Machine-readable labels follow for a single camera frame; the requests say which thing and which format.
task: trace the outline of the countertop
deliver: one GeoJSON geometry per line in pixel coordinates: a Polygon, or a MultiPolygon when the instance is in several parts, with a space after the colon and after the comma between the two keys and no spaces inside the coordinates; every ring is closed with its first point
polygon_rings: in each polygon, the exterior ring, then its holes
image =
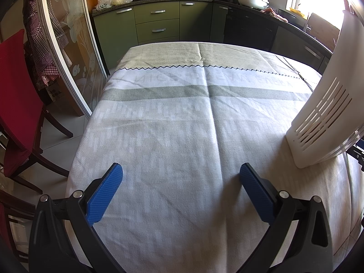
{"type": "Polygon", "coordinates": [[[296,26],[291,25],[290,23],[286,23],[284,21],[280,21],[280,20],[276,19],[273,16],[270,16],[270,15],[267,15],[265,13],[260,12],[257,9],[252,9],[252,8],[240,5],[238,3],[233,3],[233,2],[223,2],[223,1],[219,1],[219,0],[136,0],[136,1],[132,1],[132,2],[127,3],[127,4],[113,6],[113,7],[103,9],[103,10],[100,10],[100,11],[98,11],[97,9],[93,9],[92,10],[92,16],[95,17],[97,15],[107,13],[107,12],[110,12],[110,11],[114,11],[116,9],[127,8],[127,7],[131,7],[131,6],[135,6],[135,5],[155,3],[155,2],[168,2],[168,1],[203,1],[203,2],[210,2],[210,3],[214,2],[214,3],[219,3],[219,4],[222,4],[222,5],[226,5],[228,7],[243,9],[243,10],[245,10],[247,12],[254,13],[254,14],[259,15],[261,17],[264,17],[264,18],[266,18],[268,20],[276,22],[280,27],[285,28],[286,30],[290,31],[291,33],[295,34],[296,36],[298,36],[299,38],[304,40],[307,44],[310,44],[313,48],[320,51],[328,59],[330,59],[331,56],[332,56],[331,50],[329,50],[325,45],[323,45],[322,43],[317,41],[315,38],[311,37],[309,34],[301,31],[296,26]]]}

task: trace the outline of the cabinet handle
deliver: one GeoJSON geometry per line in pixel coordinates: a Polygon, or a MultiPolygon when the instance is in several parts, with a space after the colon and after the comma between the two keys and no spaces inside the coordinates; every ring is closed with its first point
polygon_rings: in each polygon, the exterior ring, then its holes
{"type": "Polygon", "coordinates": [[[163,13],[166,12],[165,10],[158,10],[158,11],[151,11],[151,14],[155,14],[155,13],[163,13]]]}
{"type": "Polygon", "coordinates": [[[309,53],[311,53],[314,57],[317,57],[318,59],[321,59],[321,57],[320,56],[318,56],[315,52],[313,52],[311,49],[309,49],[307,46],[305,46],[305,49],[309,52],[309,53]]]}
{"type": "Polygon", "coordinates": [[[130,11],[130,10],[133,10],[133,9],[132,8],[128,8],[128,9],[125,9],[125,10],[117,11],[116,13],[123,13],[123,12],[127,12],[127,11],[130,11]]]}
{"type": "Polygon", "coordinates": [[[154,33],[158,33],[158,32],[164,32],[165,30],[166,30],[166,28],[161,29],[161,30],[152,30],[152,32],[154,32],[154,33]]]}

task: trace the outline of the silver drawer handle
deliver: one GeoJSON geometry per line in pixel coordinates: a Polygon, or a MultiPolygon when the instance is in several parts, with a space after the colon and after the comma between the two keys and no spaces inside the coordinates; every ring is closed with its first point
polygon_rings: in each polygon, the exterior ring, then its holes
{"type": "Polygon", "coordinates": [[[154,33],[158,33],[158,32],[164,32],[165,30],[166,30],[166,28],[161,29],[161,30],[152,30],[152,32],[154,32],[154,33]]]}
{"type": "Polygon", "coordinates": [[[314,57],[317,57],[318,59],[321,59],[321,57],[320,56],[318,56],[316,53],[314,53],[311,49],[309,49],[307,46],[305,46],[305,49],[309,52],[309,53],[311,53],[314,57]]]}
{"type": "Polygon", "coordinates": [[[125,10],[117,11],[116,13],[123,13],[123,12],[127,12],[127,11],[130,11],[130,10],[133,10],[133,9],[132,8],[128,8],[128,9],[125,9],[125,10]]]}

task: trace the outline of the chair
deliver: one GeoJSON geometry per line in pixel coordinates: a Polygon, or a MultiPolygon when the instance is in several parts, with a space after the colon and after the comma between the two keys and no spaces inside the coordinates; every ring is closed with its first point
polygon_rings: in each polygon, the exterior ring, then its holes
{"type": "Polygon", "coordinates": [[[73,134],[48,112],[36,93],[24,59],[23,36],[20,30],[0,44],[0,131],[9,139],[3,171],[6,177],[42,194],[18,175],[36,162],[65,177],[69,173],[41,155],[44,118],[67,137],[73,134]]]}
{"type": "Polygon", "coordinates": [[[33,220],[35,206],[0,190],[0,236],[18,260],[27,263],[28,254],[17,250],[10,228],[10,222],[19,222],[10,218],[9,215],[25,220],[33,220]]]}

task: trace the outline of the metal bolt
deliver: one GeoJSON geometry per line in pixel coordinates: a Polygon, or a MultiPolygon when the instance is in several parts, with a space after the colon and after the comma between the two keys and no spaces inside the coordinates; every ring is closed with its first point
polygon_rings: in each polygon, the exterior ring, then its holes
{"type": "Polygon", "coordinates": [[[319,196],[314,196],[313,197],[313,200],[316,202],[316,203],[321,203],[321,198],[319,196]]]}
{"type": "Polygon", "coordinates": [[[78,191],[74,191],[73,192],[73,197],[74,198],[81,198],[83,195],[83,192],[81,190],[78,190],[78,191]]]}
{"type": "Polygon", "coordinates": [[[289,194],[287,191],[280,191],[279,192],[279,196],[281,196],[282,198],[286,199],[289,197],[289,194]]]}
{"type": "Polygon", "coordinates": [[[41,202],[46,202],[48,200],[48,195],[43,195],[41,198],[40,198],[41,202]]]}

